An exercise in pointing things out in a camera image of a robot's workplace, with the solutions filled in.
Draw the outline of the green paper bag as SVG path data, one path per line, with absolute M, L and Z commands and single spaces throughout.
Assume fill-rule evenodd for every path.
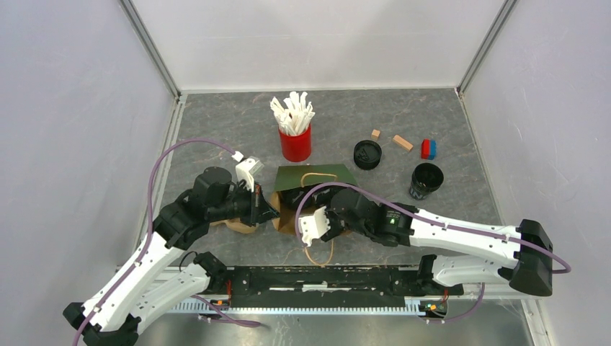
M 319 164 L 319 165 L 293 165 L 278 167 L 274 187 L 271 195 L 271 205 L 280 212 L 280 217 L 273 220 L 272 224 L 276 231 L 281 234 L 296 236 L 295 232 L 295 213 L 284 205 L 280 199 L 280 192 L 299 187 L 315 187 L 326 182 L 343 182 L 357 186 L 357 180 L 344 164 Z M 330 186 L 335 190 L 343 187 Z M 317 207 L 302 208 L 300 216 L 314 212 Z M 303 251 L 311 262 L 318 267 L 329 265 L 334 255 L 334 241 L 331 240 L 329 258 L 325 262 L 315 261 L 306 247 Z

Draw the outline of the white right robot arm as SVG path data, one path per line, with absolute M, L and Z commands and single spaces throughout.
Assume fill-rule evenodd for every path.
M 553 293 L 553 243 L 537 221 L 524 219 L 518 226 L 471 223 L 412 205 L 376 203 L 353 189 L 333 196 L 325 216 L 329 238 L 352 231 L 384 247 L 451 251 L 451 256 L 421 258 L 416 285 L 423 293 L 466 283 L 506 283 L 539 297 Z

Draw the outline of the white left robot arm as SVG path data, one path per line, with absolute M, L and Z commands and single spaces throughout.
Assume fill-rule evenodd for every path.
M 254 179 L 261 168 L 253 158 L 238 164 L 235 174 L 208 167 L 192 188 L 164 206 L 152 223 L 152 232 L 111 281 L 89 300 L 64 309 L 63 316 L 77 331 L 75 341 L 134 345 L 153 321 L 184 299 L 228 290 L 228 269 L 209 252 L 197 254 L 183 271 L 153 290 L 149 286 L 206 235 L 211 224 L 225 221 L 252 229 L 278 218 Z

